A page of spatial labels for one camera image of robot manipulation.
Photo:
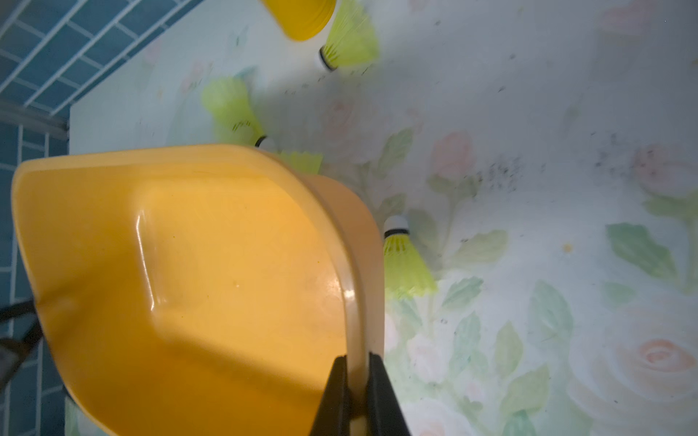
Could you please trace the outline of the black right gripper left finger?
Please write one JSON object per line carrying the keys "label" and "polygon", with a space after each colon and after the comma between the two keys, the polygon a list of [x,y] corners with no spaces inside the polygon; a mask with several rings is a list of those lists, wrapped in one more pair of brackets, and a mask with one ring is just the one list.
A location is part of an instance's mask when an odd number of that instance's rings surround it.
{"label": "black right gripper left finger", "polygon": [[339,356],[329,374],[310,436],[349,436],[352,398],[346,356]]}

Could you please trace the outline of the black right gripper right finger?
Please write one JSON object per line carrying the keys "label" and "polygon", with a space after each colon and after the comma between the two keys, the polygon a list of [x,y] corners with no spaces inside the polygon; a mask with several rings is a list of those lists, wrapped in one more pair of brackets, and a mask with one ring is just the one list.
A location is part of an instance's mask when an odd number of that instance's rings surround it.
{"label": "black right gripper right finger", "polygon": [[368,424],[372,436],[411,435],[384,361],[377,354],[369,354],[366,401]]}

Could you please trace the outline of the orange plastic storage box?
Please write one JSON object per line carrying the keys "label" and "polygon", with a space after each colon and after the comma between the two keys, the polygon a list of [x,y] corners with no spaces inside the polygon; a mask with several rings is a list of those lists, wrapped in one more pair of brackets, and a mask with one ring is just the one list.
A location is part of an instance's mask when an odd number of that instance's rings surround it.
{"label": "orange plastic storage box", "polygon": [[111,435],[307,435],[384,347],[382,236],[338,181],[235,145],[31,160],[12,215],[45,339]]}

